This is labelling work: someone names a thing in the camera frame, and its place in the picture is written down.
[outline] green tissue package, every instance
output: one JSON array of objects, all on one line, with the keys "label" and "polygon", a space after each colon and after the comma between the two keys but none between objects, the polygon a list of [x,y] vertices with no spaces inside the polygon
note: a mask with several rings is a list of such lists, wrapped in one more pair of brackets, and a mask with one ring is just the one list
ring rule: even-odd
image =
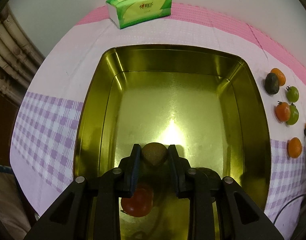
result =
[{"label": "green tissue package", "polygon": [[110,18],[125,27],[171,14],[172,0],[107,0]]}]

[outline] pipe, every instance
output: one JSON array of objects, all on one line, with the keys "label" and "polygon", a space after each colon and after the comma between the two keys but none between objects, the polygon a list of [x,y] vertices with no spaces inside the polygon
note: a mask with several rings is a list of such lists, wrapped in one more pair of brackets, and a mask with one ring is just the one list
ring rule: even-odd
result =
[{"label": "pipe", "polygon": [[0,39],[0,56],[22,77],[28,81],[32,81],[33,76],[23,68],[22,64],[15,58],[15,56],[9,51],[3,41]]},{"label": "pipe", "polygon": [[8,5],[6,5],[0,13],[0,21],[3,23],[7,32],[12,36],[19,47],[26,53],[26,55],[33,59],[38,66],[40,66],[43,63],[44,58],[41,56],[40,52],[35,50],[35,48],[23,34],[23,31],[19,29]]},{"label": "pipe", "polygon": [[32,73],[36,74],[37,68],[30,61],[30,59],[26,56],[25,53],[18,47],[16,42],[12,39],[12,37],[7,32],[6,28],[0,21],[0,39],[6,45],[6,47],[14,54],[14,56],[19,59],[21,63],[23,63]]},{"label": "pipe", "polygon": [[29,82],[27,82],[22,76],[17,73],[11,66],[7,64],[6,61],[0,56],[0,67],[5,70],[5,72],[10,75],[14,80],[21,84],[26,89],[29,87]]},{"label": "pipe", "polygon": [[7,75],[0,69],[0,92],[6,95],[9,99],[20,105],[23,101],[25,93],[16,88],[16,85],[7,78]]}]

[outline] purple checkered pattern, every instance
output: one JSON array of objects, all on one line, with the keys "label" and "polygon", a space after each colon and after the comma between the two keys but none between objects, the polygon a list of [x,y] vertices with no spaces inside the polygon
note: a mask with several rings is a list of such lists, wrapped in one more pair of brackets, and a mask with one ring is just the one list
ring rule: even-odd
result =
[{"label": "purple checkered pattern", "polygon": [[281,208],[306,191],[306,147],[297,159],[287,154],[287,142],[271,139],[271,180],[265,214],[273,221]]},{"label": "purple checkered pattern", "polygon": [[81,102],[27,92],[16,119],[11,149],[14,147],[29,167],[58,192],[73,179],[82,107]]}]

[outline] white wall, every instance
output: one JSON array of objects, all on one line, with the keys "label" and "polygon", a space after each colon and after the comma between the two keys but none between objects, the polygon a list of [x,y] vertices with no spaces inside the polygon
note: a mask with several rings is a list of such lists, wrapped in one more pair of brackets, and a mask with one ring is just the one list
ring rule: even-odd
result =
[{"label": "white wall", "polygon": [[[23,30],[46,56],[78,20],[106,0],[10,0]],[[231,15],[267,33],[306,66],[306,11],[298,0],[173,0]]]}]

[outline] green tomato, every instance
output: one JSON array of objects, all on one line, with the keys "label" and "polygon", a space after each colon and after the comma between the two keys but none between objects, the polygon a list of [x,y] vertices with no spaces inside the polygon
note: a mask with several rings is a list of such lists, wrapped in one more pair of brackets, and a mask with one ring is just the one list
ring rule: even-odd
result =
[{"label": "green tomato", "polygon": [[287,99],[292,103],[299,100],[299,91],[296,87],[287,87]]},{"label": "green tomato", "polygon": [[293,103],[290,105],[290,111],[291,111],[290,119],[285,123],[287,125],[294,125],[299,119],[299,111],[297,110],[297,108]]}]

